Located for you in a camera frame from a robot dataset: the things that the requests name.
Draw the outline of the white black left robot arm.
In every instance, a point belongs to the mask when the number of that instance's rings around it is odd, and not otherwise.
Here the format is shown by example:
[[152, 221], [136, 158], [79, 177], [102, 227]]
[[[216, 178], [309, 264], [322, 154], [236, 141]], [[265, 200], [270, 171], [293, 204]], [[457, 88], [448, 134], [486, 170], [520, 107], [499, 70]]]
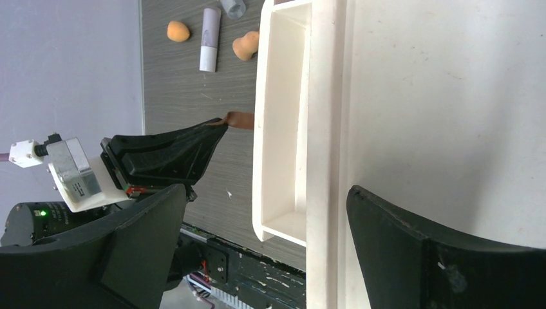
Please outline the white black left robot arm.
[[18, 203], [10, 211], [3, 246], [27, 246], [66, 232], [176, 184], [187, 201], [203, 177], [227, 124], [214, 118], [155, 135], [116, 135], [101, 141], [101, 154], [88, 158], [77, 138], [50, 135], [24, 140], [1, 155], [22, 168], [46, 164], [61, 201]]

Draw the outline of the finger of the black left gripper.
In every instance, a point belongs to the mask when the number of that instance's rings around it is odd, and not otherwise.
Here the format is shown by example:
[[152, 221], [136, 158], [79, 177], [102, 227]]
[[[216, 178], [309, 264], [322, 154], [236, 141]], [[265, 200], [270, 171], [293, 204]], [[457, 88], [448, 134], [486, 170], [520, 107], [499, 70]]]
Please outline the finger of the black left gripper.
[[117, 189], [162, 190], [196, 185], [228, 130], [220, 118], [155, 135], [115, 135], [101, 141], [101, 159]]

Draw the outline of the white drawer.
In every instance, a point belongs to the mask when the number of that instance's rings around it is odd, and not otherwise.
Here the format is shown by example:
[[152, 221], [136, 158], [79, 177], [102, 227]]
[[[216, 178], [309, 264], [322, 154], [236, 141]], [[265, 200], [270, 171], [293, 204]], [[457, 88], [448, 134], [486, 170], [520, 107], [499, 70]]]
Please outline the white drawer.
[[265, 1], [254, 109], [252, 225], [306, 245], [311, 1]]

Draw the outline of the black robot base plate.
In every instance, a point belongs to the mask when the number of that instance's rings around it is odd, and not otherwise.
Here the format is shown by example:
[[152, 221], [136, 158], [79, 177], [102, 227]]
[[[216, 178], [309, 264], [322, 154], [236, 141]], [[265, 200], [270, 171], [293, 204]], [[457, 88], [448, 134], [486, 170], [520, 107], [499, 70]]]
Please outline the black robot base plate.
[[186, 283], [216, 308], [306, 308], [306, 273], [192, 225], [183, 224], [166, 290]]

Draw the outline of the white purple tube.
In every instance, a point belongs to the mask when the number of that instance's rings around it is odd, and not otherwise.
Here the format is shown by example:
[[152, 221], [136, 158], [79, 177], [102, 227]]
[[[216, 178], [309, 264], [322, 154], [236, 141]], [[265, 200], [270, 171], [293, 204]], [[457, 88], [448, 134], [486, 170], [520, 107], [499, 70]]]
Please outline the white purple tube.
[[200, 71], [216, 71], [220, 19], [221, 11], [218, 7], [207, 7], [203, 10]]

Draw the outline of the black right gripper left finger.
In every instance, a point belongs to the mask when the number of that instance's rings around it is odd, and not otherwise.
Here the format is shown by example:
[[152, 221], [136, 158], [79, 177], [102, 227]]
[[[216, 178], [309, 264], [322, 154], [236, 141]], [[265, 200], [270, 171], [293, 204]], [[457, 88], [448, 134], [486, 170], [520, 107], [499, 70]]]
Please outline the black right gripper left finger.
[[182, 226], [172, 185], [33, 245], [1, 249], [2, 308], [158, 308]]

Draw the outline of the clear vial black cap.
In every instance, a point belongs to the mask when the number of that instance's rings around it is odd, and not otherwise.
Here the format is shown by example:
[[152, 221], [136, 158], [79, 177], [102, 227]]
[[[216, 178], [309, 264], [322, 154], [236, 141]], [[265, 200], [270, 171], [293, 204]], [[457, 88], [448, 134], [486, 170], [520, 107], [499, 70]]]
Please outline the clear vial black cap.
[[227, 17], [232, 20], [240, 19], [247, 11], [244, 0], [220, 0]]

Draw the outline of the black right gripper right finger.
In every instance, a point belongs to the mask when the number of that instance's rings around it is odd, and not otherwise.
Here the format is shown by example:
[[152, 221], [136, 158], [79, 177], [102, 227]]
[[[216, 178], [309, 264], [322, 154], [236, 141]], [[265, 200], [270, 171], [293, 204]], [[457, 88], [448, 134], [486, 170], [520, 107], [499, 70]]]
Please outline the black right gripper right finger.
[[545, 251], [480, 238], [354, 185], [350, 231], [372, 308], [544, 308]]

